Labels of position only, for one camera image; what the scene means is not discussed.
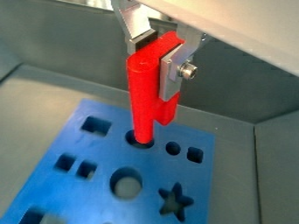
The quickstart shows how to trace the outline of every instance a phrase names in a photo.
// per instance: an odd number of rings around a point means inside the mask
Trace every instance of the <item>blue pegboard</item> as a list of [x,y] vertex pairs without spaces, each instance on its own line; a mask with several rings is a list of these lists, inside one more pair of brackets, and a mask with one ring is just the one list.
[[[153,142],[140,149],[130,129],[128,110],[82,100],[0,224],[37,224],[48,215],[60,219],[48,223],[205,224],[213,135],[156,124]],[[112,191],[124,176],[142,186],[132,199]],[[169,194],[185,208],[161,214]]]

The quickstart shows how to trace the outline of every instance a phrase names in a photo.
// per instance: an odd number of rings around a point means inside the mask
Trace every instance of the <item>large round hole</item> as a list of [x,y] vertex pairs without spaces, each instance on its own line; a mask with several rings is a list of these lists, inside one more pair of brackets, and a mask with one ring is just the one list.
[[125,140],[126,142],[133,145],[137,149],[149,149],[154,145],[154,140],[152,140],[149,143],[138,143],[136,141],[134,132],[129,130],[125,133]]
[[142,189],[142,178],[138,172],[129,167],[116,170],[109,179],[109,188],[121,200],[134,198]]
[[181,151],[181,147],[180,147],[180,145],[178,145],[176,142],[169,142],[169,143],[165,145],[165,151],[166,151],[170,155],[176,156],[176,155],[180,153],[180,151]]

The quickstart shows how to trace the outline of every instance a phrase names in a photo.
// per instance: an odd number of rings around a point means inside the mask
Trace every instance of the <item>gray floor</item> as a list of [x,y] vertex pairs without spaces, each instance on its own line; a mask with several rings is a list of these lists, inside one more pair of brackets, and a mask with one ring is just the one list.
[[[20,66],[0,86],[0,213],[81,98],[128,108],[126,92],[32,66]],[[209,223],[257,223],[252,124],[185,107],[176,122],[216,135]]]

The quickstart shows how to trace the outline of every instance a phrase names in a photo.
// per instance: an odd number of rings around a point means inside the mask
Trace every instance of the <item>small square hole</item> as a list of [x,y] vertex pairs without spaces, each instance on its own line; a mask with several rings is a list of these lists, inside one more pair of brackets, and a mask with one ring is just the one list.
[[18,224],[40,224],[42,220],[44,213],[37,209],[29,208],[25,212]]
[[92,179],[97,166],[88,161],[82,161],[78,170],[77,176],[82,177],[84,179]]
[[109,121],[101,120],[93,116],[89,116],[81,125],[82,130],[102,137],[106,135],[109,127]]
[[201,149],[197,149],[197,148],[190,147],[188,149],[186,158],[193,163],[200,164],[201,163],[201,160],[202,160],[202,151],[201,151]]
[[62,154],[54,164],[54,168],[68,172],[74,163],[74,160],[76,158],[73,156]]

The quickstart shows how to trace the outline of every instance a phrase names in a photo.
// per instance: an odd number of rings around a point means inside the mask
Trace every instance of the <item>red block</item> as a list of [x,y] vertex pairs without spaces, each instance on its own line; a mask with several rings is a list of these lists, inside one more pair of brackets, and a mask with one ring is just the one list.
[[174,116],[180,93],[169,101],[158,98],[160,59],[181,43],[174,31],[166,32],[126,59],[134,139],[141,144],[153,139],[154,120],[166,125]]

